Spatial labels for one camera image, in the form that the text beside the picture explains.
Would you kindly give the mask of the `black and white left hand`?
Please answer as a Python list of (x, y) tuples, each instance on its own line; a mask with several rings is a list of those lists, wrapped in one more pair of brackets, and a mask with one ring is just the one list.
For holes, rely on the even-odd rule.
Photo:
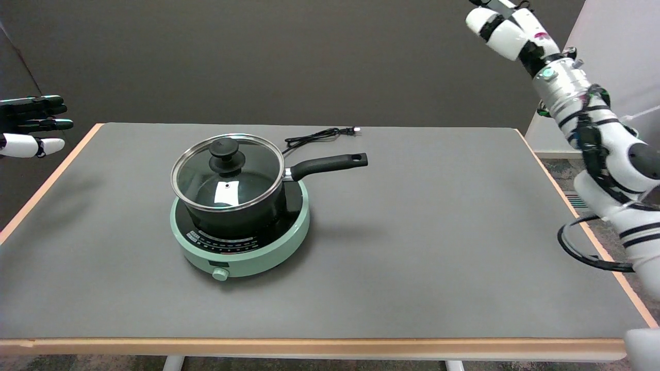
[(64, 99), (59, 95), (2, 99), (2, 157), (43, 158), (62, 150), (64, 139), (35, 137), (35, 133), (73, 128), (72, 120), (56, 118), (67, 111)]

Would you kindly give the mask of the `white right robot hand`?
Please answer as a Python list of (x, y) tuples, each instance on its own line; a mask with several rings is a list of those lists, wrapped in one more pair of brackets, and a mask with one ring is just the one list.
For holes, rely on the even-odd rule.
[(535, 16), (529, 1), (472, 1), (465, 23), (490, 49), (519, 61), (534, 77), (564, 53)]

